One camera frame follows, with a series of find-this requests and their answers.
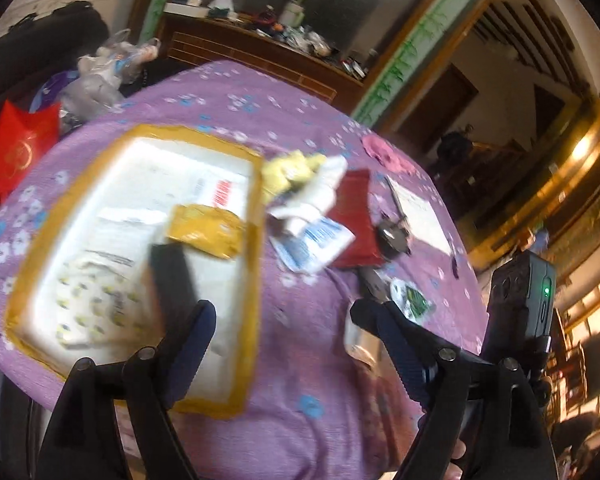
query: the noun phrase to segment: patterned cloth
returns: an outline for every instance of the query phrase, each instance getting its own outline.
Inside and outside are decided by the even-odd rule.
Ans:
[[[5,301],[49,208],[112,140],[141,123],[183,124],[246,144],[267,158],[289,150],[342,154],[351,169],[374,172],[368,196],[374,221],[381,211],[397,219],[387,170],[362,146],[361,138],[373,134],[317,98],[225,61],[141,91],[56,146],[0,209],[0,368],[49,409],[62,383],[5,340]],[[417,240],[413,256],[382,272],[416,283],[436,305],[427,328],[478,351],[487,314],[440,196],[417,167],[411,175],[388,174],[432,203],[458,252],[460,279],[453,277],[448,255]],[[360,373],[344,351],[344,319],[358,293],[355,274],[330,269],[316,276],[292,274],[266,242],[262,285],[260,350],[245,412],[226,421],[175,419],[192,464],[216,480],[376,478],[396,458],[388,443],[398,454],[406,452],[420,410],[390,370],[387,380],[378,381]]]

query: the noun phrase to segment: white paper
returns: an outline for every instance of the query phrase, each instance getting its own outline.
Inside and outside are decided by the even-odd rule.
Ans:
[[[387,177],[394,197],[409,221],[411,234],[418,240],[451,256],[451,247],[431,204]]]

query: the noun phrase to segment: white tray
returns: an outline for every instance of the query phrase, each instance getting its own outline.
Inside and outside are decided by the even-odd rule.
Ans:
[[[154,229],[142,234],[144,239],[134,240],[142,250],[130,279],[142,283],[148,247],[164,240],[175,205],[224,206],[248,223],[248,235],[244,250],[233,260],[187,250],[195,290],[199,298],[214,304],[218,322],[180,408],[220,417],[240,412],[256,352],[261,163],[258,155],[242,146],[186,128],[140,126],[126,134],[94,161],[51,211],[18,276],[7,310],[8,335],[63,376],[81,357],[89,356],[98,364],[116,362],[144,344],[154,344],[161,336],[159,314],[139,285],[144,314],[156,329],[153,333],[132,347],[63,347],[56,338],[58,276],[67,262],[84,254],[103,211],[150,210],[154,221],[159,219]],[[222,203],[216,194],[219,181],[231,183]],[[112,238],[113,243],[120,240]]]

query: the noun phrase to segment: pink cloth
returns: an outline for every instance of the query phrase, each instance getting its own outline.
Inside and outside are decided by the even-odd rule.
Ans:
[[[394,150],[386,140],[376,135],[363,137],[362,145],[367,155],[372,156],[389,171],[413,174],[416,168],[400,152]]]

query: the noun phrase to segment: glowing light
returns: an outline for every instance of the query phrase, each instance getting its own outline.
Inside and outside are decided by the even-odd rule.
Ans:
[[[582,137],[580,139],[580,142],[576,144],[576,147],[573,149],[573,153],[571,153],[571,156],[578,160],[579,158],[582,158],[583,156],[587,155],[588,152],[589,139],[587,139],[587,137]]]

